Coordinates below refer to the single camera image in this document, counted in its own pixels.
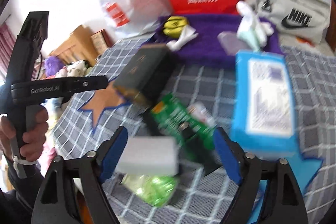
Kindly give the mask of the person's left hand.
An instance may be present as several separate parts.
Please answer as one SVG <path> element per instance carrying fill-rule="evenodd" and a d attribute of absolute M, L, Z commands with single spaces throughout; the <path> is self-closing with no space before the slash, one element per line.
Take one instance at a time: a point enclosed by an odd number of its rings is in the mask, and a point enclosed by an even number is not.
<path fill-rule="evenodd" d="M 41 106 L 35 116 L 35 127 L 25 132 L 22 136 L 26 143 L 20 148 L 20 154 L 27 161 L 32 162 L 40 158 L 43 152 L 43 145 L 46 141 L 45 134 L 49 129 L 47 123 L 49 115 L 47 110 Z M 6 116 L 1 117 L 1 150 L 8 161 L 13 162 L 10 140 L 16 137 L 16 131 Z"/>

